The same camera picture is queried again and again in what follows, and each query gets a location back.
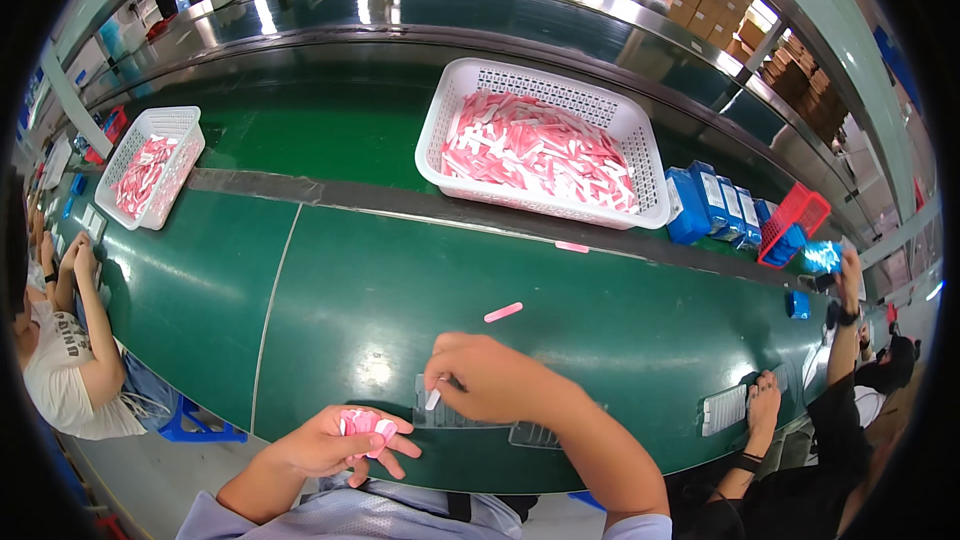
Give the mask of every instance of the red plastic basket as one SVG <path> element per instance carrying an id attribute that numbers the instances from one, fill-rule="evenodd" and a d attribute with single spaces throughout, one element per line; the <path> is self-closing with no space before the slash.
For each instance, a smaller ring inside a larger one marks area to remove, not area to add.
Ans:
<path id="1" fill-rule="evenodd" d="M 760 254 L 756 258 L 756 262 L 775 270 L 781 269 L 783 265 L 777 266 L 763 259 L 770 252 L 770 248 L 786 234 L 786 231 L 794 223 L 798 223 L 803 228 L 803 234 L 806 234 L 807 238 L 812 237 L 830 213 L 831 204 L 827 202 L 827 199 L 797 182 L 790 188 L 783 202 L 770 215 L 770 219 L 760 228 L 762 238 L 760 240 Z"/>

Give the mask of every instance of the white plastic basket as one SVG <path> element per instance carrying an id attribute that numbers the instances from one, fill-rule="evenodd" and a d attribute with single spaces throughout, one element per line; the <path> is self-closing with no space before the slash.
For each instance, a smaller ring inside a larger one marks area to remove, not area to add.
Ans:
<path id="1" fill-rule="evenodd" d="M 127 165 L 151 134 L 174 138 L 179 143 L 170 160 L 164 164 L 159 179 L 153 184 L 143 213 L 132 217 L 117 207 L 116 192 L 111 186 L 120 181 L 127 171 Z M 200 129 L 200 107 L 147 109 L 133 120 L 133 125 L 129 126 L 117 145 L 113 158 L 97 184 L 93 201 L 127 230 L 136 230 L 138 227 L 159 230 L 167 221 L 186 176 L 206 145 L 204 132 Z"/>
<path id="2" fill-rule="evenodd" d="M 498 186 L 444 175 L 441 146 L 455 133 L 464 96 L 481 88 L 494 93 L 512 92 L 573 112 L 606 133 L 619 144 L 628 166 L 633 191 L 639 201 L 637 214 L 578 200 L 535 194 L 525 189 Z M 514 209 L 543 213 L 557 218 L 595 223 L 625 230 L 632 227 L 657 229 L 666 225 L 670 205 L 666 193 L 664 166 L 650 127 L 650 118 L 636 103 L 620 94 L 584 82 L 544 73 L 525 66 L 485 59 L 465 58 L 451 62 L 439 78 L 426 121 L 416 143 L 414 161 L 420 175 L 439 186 L 449 197 L 477 200 Z"/>

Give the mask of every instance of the black hair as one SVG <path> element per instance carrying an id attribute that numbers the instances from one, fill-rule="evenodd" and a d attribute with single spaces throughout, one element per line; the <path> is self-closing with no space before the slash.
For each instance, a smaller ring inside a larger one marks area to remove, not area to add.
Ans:
<path id="1" fill-rule="evenodd" d="M 890 361 L 880 363 L 883 354 L 890 352 Z M 915 347 L 910 338 L 895 334 L 890 338 L 890 345 L 876 354 L 876 361 L 867 363 L 853 374 L 853 383 L 857 386 L 866 386 L 885 395 L 890 395 L 896 389 L 902 389 L 910 383 L 913 376 L 913 364 L 920 353 L 920 347 Z"/>
<path id="2" fill-rule="evenodd" d="M 23 176 L 10 171 L 6 177 L 4 220 L 4 297 L 10 316 L 23 313 L 27 288 L 27 213 L 23 204 Z"/>

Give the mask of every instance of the black wristband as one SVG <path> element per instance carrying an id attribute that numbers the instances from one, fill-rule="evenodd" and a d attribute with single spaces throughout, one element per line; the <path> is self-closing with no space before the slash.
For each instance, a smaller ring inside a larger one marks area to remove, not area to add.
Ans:
<path id="1" fill-rule="evenodd" d="M 846 328 L 848 326 L 852 326 L 855 323 L 857 323 L 857 320 L 859 318 L 860 318 L 859 310 L 854 314 L 849 314 L 846 308 L 841 308 L 840 313 L 837 315 L 837 324 L 842 328 Z"/>
<path id="2" fill-rule="evenodd" d="M 744 471 L 749 471 L 751 474 L 756 474 L 757 470 L 761 468 L 761 462 L 753 454 L 747 455 L 746 452 L 739 452 L 737 456 L 733 458 L 732 466 L 736 469 L 742 469 Z"/>

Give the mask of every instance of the black shirt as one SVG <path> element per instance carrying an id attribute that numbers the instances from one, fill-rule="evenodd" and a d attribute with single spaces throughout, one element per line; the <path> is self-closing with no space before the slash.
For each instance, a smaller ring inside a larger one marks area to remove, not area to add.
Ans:
<path id="1" fill-rule="evenodd" d="M 694 514 L 695 538 L 833 539 L 847 497 L 866 477 L 871 446 L 854 401 L 854 374 L 827 388 L 807 408 L 816 429 L 818 464 L 767 475 L 742 500 L 715 500 Z M 739 513 L 739 522 L 734 508 Z"/>

